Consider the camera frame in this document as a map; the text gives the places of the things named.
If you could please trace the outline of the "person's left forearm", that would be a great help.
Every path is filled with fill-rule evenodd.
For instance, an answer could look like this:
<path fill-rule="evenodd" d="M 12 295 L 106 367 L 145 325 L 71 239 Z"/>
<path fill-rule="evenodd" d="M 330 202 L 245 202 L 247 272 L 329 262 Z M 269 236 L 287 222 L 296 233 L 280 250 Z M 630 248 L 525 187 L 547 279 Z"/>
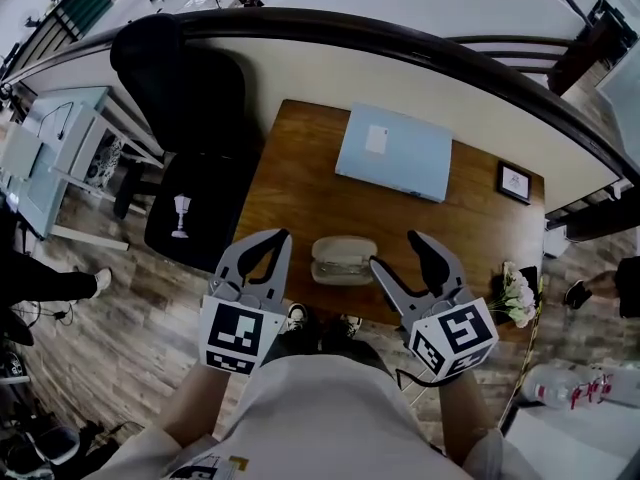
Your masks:
<path fill-rule="evenodd" d="M 196 363 L 154 425 L 185 448 L 214 432 L 230 374 Z"/>

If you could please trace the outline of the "clear water jug red label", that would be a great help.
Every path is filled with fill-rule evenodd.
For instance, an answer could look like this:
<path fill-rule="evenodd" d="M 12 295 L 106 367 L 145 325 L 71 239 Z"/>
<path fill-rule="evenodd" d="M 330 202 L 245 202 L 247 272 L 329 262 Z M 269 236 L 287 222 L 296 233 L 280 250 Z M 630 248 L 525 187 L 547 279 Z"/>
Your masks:
<path fill-rule="evenodd" d="M 522 394 L 528 402 L 552 409 L 573 410 L 589 397 L 589 382 L 574 363 L 542 363 L 525 375 Z"/>
<path fill-rule="evenodd" d="M 612 374 L 607 374 L 602 368 L 575 365 L 573 372 L 578 383 L 571 393 L 571 409 L 591 408 L 604 401 L 612 389 Z"/>

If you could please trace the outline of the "black picture frame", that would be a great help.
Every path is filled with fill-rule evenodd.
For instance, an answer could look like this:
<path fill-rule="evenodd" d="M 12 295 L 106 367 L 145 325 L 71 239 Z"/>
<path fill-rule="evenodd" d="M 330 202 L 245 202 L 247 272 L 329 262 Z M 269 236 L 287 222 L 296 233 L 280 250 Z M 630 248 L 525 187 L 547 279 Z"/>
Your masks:
<path fill-rule="evenodd" d="M 532 176 L 520 169 L 499 160 L 497 164 L 496 190 L 504 196 L 525 205 L 531 204 Z"/>

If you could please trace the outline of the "person's black trousers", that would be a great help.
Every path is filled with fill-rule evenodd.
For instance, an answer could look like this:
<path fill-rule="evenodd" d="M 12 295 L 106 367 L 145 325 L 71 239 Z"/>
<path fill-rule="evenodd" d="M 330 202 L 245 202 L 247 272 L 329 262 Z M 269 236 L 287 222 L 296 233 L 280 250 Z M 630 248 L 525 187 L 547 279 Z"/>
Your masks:
<path fill-rule="evenodd" d="M 340 333 L 339 318 L 322 331 L 318 324 L 308 321 L 303 331 L 286 331 L 276 337 L 262 366 L 276 359 L 297 355 L 338 355 L 371 366 L 390 375 L 380 355 L 368 343 L 347 339 Z"/>

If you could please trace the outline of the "light blue white desk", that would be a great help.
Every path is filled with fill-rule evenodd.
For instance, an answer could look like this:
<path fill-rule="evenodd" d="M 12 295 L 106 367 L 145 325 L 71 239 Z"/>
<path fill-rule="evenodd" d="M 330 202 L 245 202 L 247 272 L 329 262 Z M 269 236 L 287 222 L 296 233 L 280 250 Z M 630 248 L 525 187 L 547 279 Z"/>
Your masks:
<path fill-rule="evenodd" d="M 67 189 L 58 173 L 79 179 L 87 173 L 100 143 L 89 137 L 91 128 L 107 96 L 104 86 L 41 93 L 22 123 L 42 141 L 30 177 L 22 180 L 0 169 L 0 195 L 40 238 L 51 233 Z"/>

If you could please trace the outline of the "dark wooden post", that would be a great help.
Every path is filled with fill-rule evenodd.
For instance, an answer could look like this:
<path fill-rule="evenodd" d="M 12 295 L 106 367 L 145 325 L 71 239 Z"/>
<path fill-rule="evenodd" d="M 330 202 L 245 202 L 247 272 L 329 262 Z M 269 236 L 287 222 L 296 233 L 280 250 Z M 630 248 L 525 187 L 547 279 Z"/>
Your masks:
<path fill-rule="evenodd" d="M 547 74 L 550 91 L 563 95 L 596 62 L 620 45 L 624 27 L 611 12 L 605 12 L 589 29 L 581 32 Z"/>

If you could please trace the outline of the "person's white t-shirt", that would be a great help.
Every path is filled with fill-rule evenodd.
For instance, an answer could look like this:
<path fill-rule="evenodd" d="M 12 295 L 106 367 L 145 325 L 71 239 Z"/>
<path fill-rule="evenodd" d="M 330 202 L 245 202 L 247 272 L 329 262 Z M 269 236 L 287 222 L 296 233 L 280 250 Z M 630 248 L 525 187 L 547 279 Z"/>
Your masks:
<path fill-rule="evenodd" d="M 229 432 L 183 448 L 130 438 L 86 480 L 540 480 L 497 430 L 462 465 L 422 434 L 391 377 L 336 355 L 288 356 L 248 382 Z"/>

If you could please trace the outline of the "person's left shoe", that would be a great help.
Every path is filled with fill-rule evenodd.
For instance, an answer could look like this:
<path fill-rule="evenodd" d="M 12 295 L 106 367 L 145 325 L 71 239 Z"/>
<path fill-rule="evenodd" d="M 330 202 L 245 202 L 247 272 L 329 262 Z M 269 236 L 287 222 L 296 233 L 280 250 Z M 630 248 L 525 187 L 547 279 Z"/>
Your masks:
<path fill-rule="evenodd" d="M 294 302 L 289 306 L 286 317 L 286 332 L 303 331 L 309 321 L 309 314 L 306 306 Z"/>

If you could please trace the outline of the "white flower bouquet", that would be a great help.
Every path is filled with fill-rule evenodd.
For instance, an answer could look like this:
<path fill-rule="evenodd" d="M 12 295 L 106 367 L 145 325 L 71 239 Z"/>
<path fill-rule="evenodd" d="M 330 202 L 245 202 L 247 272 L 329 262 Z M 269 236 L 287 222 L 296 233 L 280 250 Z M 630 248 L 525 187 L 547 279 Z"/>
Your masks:
<path fill-rule="evenodd" d="M 540 295 L 536 266 L 519 269 L 505 261 L 501 273 L 492 279 L 491 288 L 488 308 L 497 326 L 511 322 L 517 328 L 525 328 L 537 315 Z"/>

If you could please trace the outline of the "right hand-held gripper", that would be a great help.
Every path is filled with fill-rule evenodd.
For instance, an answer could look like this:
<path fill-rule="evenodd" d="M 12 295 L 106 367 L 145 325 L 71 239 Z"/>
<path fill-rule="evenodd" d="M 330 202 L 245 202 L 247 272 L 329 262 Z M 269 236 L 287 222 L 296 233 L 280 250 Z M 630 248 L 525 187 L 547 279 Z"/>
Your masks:
<path fill-rule="evenodd" d="M 424 366 L 424 382 L 448 382 L 484 362 L 498 332 L 483 298 L 471 294 L 461 261 L 435 238 L 416 230 L 407 238 L 428 290 L 415 292 L 383 260 L 369 266 L 409 333 L 406 346 Z"/>

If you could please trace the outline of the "black office chair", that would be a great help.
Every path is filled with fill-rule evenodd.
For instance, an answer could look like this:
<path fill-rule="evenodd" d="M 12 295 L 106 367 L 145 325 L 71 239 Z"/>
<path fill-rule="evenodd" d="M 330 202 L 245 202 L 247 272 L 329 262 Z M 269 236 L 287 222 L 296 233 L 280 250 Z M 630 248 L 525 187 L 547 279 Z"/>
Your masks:
<path fill-rule="evenodd" d="M 155 14 L 121 29 L 110 63 L 142 111 L 154 138 L 172 158 L 158 183 L 129 166 L 114 214 L 124 218 L 137 195 L 151 195 L 144 242 L 162 256 L 214 272 L 231 243 L 262 151 L 245 113 L 240 65 L 218 50 L 190 45 L 177 18 Z M 174 197 L 191 199 L 188 239 L 171 236 Z"/>

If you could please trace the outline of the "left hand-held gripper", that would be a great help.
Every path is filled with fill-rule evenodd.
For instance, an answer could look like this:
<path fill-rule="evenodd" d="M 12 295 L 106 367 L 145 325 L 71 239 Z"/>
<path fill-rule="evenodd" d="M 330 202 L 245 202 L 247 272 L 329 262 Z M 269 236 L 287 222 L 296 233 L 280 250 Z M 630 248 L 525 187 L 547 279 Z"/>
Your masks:
<path fill-rule="evenodd" d="M 286 319 L 292 246 L 286 229 L 271 229 L 227 247 L 200 309 L 202 365 L 250 376 L 262 364 Z"/>

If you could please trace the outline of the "light blue flat box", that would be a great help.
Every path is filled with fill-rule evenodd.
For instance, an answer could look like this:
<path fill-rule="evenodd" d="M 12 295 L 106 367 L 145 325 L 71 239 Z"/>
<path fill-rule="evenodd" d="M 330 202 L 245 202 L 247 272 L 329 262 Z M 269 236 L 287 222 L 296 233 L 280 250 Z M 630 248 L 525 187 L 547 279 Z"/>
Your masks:
<path fill-rule="evenodd" d="M 442 203 L 453 132 L 379 107 L 352 105 L 335 173 Z"/>

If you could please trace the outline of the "person's right forearm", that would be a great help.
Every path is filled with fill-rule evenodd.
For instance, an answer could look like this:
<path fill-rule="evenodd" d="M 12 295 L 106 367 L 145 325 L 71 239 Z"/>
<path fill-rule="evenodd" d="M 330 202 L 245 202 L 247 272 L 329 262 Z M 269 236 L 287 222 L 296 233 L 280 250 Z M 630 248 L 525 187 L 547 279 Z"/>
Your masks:
<path fill-rule="evenodd" d="M 462 466 L 495 421 L 471 370 L 438 388 L 447 456 Z"/>

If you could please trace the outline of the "beige glasses case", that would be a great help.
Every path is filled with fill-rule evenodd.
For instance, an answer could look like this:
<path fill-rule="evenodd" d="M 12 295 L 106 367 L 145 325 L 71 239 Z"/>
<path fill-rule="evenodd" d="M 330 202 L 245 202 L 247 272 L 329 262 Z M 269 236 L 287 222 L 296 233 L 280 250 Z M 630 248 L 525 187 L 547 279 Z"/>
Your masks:
<path fill-rule="evenodd" d="M 366 286 L 373 282 L 373 276 L 327 276 L 319 269 L 319 261 L 342 256 L 362 256 L 369 259 L 376 256 L 378 247 L 373 240 L 358 236 L 330 236 L 318 239 L 312 246 L 311 275 L 314 281 L 328 286 Z"/>

